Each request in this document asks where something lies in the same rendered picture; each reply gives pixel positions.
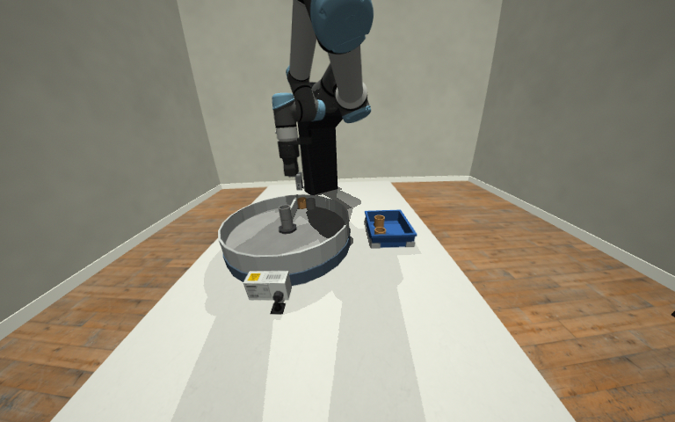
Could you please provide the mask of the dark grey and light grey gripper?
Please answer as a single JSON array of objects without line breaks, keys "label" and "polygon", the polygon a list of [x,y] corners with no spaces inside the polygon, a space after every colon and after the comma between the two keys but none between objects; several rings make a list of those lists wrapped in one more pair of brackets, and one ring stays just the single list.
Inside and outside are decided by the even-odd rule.
[{"label": "dark grey and light grey gripper", "polygon": [[305,138],[298,137],[297,127],[276,128],[275,134],[279,140],[279,157],[283,160],[284,175],[295,177],[296,190],[302,191],[302,172],[299,172],[297,157],[300,156],[299,145],[313,143],[311,130],[308,131],[309,137]]}]

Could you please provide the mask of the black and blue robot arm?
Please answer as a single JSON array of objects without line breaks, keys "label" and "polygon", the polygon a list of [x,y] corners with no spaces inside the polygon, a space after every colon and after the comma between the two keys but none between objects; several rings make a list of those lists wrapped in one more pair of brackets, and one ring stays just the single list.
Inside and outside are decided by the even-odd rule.
[{"label": "black and blue robot arm", "polygon": [[[293,0],[290,68],[286,71],[293,94],[272,96],[276,128],[322,120],[325,113],[338,108],[345,123],[370,114],[367,88],[362,83],[360,44],[373,19],[371,0]],[[311,88],[316,39],[328,53],[330,65]]]}]

